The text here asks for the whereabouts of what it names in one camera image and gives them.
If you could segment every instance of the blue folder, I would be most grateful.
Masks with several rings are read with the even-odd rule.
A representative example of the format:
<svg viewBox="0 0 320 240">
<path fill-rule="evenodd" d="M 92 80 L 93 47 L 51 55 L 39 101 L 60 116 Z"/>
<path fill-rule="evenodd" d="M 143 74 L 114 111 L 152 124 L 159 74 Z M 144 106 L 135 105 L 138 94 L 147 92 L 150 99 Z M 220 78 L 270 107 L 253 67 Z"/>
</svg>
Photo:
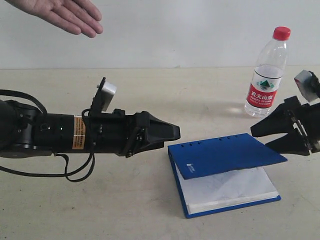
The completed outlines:
<svg viewBox="0 0 320 240">
<path fill-rule="evenodd" d="M 239 183 L 231 183 L 232 181 L 235 181 L 234 178 L 232 178 L 232 174 L 236 177 L 238 174 L 245 176 L 244 178 L 248 176 L 247 184 L 244 181 L 244 183 L 241 183 L 242 185 L 240 185 L 242 188 L 246 188 L 246 186 L 250 184 L 250 174 L 256 174 L 258 178 L 262 176 L 262 178 L 268 179 L 264 169 L 261 169 L 263 166 L 287 161 L 287 158 L 268 148 L 247 133 L 169 145 L 168 155 L 186 218 L 200 217 L 259 204 L 271 203 L 281 199 L 281 196 L 276 189 L 274 189 L 274 191 L 270 190 L 270 192 L 275 193 L 274 195 L 267 195 L 264 198 L 261 197 L 259 200 L 221 206 L 213 210 L 203 210 L 196 213 L 188 212 L 188 206 L 182 188 L 183 182 L 181 182 L 182 179 L 179 178 L 178 175 L 182 176 L 183 179 L 187 181 L 194 181 L 200 178 L 203 179 L 208 176 L 218 176 L 218 179 L 226 178 L 227 184 L 236 186 Z M 226 185 L 225 183 L 218 183 L 216 179 L 214 180 L 214 183 L 217 185 L 221 184 L 222 188 L 225 188 Z M 274 186 L 271 181 L 268 184 L 268 188 L 273 189 Z"/>
</svg>

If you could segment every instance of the beige tabletop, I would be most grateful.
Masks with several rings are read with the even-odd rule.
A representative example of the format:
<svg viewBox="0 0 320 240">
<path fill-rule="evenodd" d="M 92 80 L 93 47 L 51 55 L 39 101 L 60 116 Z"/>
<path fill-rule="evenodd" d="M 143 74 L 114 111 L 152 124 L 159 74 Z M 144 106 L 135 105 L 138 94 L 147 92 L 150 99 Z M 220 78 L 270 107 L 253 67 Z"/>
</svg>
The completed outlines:
<svg viewBox="0 0 320 240">
<path fill-rule="evenodd" d="M 274 107 L 301 97 L 288 67 Z M 253 69 L 0 70 L 1 88 L 28 93 L 49 113 L 88 108 L 102 77 L 117 86 L 108 112 L 148 111 L 181 128 L 181 139 L 131 158 L 97 154 L 92 175 L 79 183 L 0 173 L 0 239 L 8 240 L 318 240 L 320 153 L 285 155 L 265 167 L 282 200 L 186 219 L 167 155 L 167 145 L 249 133 L 259 119 L 244 113 Z M 276 136 L 259 139 L 266 143 Z M 70 154 L 70 169 L 87 154 Z M 63 173 L 58 157 L 0 159 L 7 168 Z"/>
</svg>

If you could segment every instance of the water bottle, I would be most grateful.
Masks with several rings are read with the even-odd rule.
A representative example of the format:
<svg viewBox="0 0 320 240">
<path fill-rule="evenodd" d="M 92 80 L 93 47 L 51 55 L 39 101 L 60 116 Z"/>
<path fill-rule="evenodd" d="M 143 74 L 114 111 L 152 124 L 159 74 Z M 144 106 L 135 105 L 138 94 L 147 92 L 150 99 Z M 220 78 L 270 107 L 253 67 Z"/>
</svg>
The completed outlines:
<svg viewBox="0 0 320 240">
<path fill-rule="evenodd" d="M 290 34 L 288 27 L 276 27 L 272 39 L 259 54 L 244 105 L 252 117 L 265 118 L 271 112 L 287 64 Z"/>
</svg>

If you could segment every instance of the bottle label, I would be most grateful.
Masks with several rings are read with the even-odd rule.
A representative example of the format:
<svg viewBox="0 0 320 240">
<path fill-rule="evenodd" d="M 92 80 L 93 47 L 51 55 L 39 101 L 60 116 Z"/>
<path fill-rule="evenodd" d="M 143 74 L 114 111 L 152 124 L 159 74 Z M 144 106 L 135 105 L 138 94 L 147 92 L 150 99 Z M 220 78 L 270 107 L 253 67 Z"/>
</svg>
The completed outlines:
<svg viewBox="0 0 320 240">
<path fill-rule="evenodd" d="M 270 108 L 274 102 L 281 79 L 282 77 L 264 77 L 254 72 L 246 100 L 256 108 Z"/>
</svg>

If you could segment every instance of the label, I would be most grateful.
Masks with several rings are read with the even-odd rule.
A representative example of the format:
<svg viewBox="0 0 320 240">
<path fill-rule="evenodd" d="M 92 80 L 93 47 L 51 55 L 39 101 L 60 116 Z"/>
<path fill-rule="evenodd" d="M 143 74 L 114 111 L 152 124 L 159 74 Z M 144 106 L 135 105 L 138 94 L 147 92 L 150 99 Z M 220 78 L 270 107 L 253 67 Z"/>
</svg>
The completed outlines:
<svg viewBox="0 0 320 240">
<path fill-rule="evenodd" d="M 73 150 L 83 150 L 85 148 L 86 126 L 81 116 L 74 116 L 73 130 Z"/>
<path fill-rule="evenodd" d="M 263 77 L 254 72 L 246 100 L 256 108 L 270 108 L 275 100 L 281 79 L 281 77 Z"/>
</svg>

